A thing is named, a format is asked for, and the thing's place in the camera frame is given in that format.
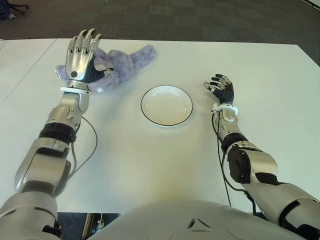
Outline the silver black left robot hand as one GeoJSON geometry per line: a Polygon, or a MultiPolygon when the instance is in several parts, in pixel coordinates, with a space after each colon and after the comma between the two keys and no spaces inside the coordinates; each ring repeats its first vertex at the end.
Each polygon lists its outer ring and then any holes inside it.
{"type": "Polygon", "coordinates": [[[91,84],[110,75],[114,68],[95,67],[96,51],[99,46],[101,34],[95,36],[95,29],[84,29],[74,36],[68,44],[65,58],[65,73],[68,80],[84,84],[91,84]]]}

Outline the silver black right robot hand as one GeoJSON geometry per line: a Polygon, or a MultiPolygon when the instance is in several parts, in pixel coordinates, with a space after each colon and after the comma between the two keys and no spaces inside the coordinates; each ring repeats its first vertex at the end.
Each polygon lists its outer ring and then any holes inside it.
{"type": "Polygon", "coordinates": [[[234,88],[231,80],[222,74],[215,74],[210,82],[204,82],[203,86],[210,91],[220,104],[233,104],[234,88]]]}

